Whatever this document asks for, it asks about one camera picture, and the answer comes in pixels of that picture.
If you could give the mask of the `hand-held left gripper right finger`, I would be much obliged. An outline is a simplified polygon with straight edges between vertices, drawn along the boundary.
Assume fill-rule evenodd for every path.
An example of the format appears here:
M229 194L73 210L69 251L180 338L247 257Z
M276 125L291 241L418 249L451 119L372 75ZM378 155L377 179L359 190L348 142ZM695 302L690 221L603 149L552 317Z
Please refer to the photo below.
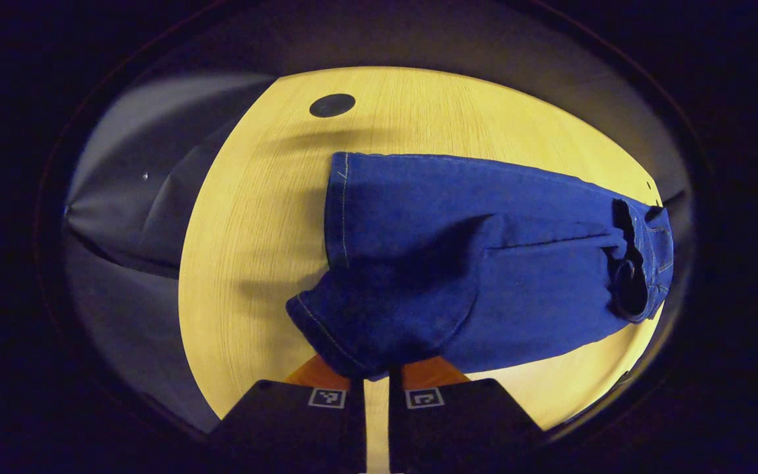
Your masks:
M411 365L389 373L391 474L512 474L544 431L493 378L412 385Z

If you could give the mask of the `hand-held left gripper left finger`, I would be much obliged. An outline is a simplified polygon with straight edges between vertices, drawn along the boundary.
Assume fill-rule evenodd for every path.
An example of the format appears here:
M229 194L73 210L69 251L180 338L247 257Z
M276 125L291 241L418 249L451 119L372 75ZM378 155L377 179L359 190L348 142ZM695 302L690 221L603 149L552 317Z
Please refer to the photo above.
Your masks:
M284 381L256 381L211 445L240 474L366 474L364 382L311 357Z

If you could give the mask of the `blue denim jeans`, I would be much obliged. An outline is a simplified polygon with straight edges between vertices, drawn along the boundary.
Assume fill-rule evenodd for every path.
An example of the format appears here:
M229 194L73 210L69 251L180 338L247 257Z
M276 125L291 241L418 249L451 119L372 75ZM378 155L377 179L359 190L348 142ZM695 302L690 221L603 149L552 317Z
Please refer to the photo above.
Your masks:
M286 304L337 373L358 379L440 356L466 373L561 356L629 325L613 308L632 208L652 318L670 293L664 207L572 175L431 154L333 155L328 270Z

